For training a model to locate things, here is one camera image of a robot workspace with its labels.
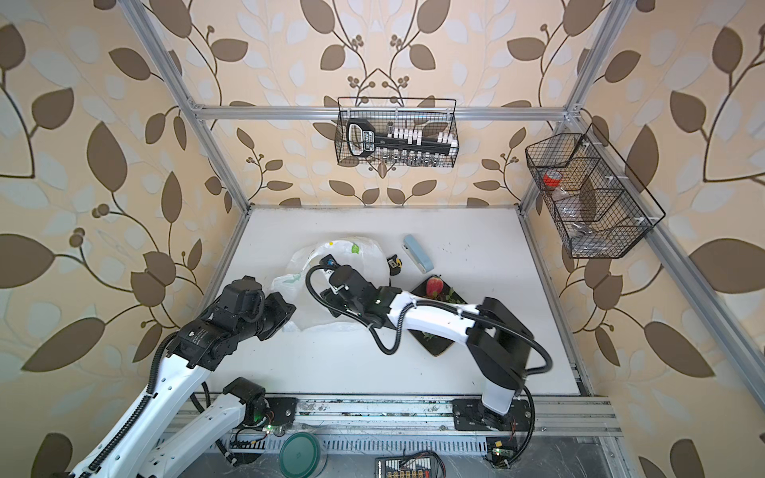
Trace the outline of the yellow fake lemon with leaves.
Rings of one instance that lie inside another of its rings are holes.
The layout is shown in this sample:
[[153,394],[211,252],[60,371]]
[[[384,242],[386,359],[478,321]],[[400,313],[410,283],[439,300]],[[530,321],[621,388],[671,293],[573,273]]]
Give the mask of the yellow fake lemon with leaves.
[[450,287],[444,288],[440,296],[440,300],[449,304],[465,304],[465,301],[461,298],[460,294],[457,294],[455,290]]

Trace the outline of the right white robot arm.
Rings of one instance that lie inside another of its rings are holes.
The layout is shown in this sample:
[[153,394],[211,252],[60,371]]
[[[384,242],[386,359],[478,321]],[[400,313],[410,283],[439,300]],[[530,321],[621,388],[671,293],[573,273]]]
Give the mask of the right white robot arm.
[[532,332],[499,300],[486,297],[478,305],[426,299],[393,286],[377,287],[356,269],[328,255],[305,273],[310,296],[335,318],[364,326],[378,349],[394,355],[405,331],[421,332],[465,346],[485,378],[476,406],[476,423],[504,430],[518,394],[526,395],[528,421],[535,412],[527,378],[547,374],[553,358]]

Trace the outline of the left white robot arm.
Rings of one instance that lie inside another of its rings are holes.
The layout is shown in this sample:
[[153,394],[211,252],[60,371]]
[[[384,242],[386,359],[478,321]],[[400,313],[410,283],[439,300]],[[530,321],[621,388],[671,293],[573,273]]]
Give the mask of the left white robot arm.
[[228,284],[196,319],[161,343],[143,392],[70,476],[177,477],[210,446],[221,446],[231,430],[261,431],[287,421],[269,404],[263,386],[237,378],[179,432],[161,438],[224,359],[249,339],[271,339],[295,311],[250,276]]

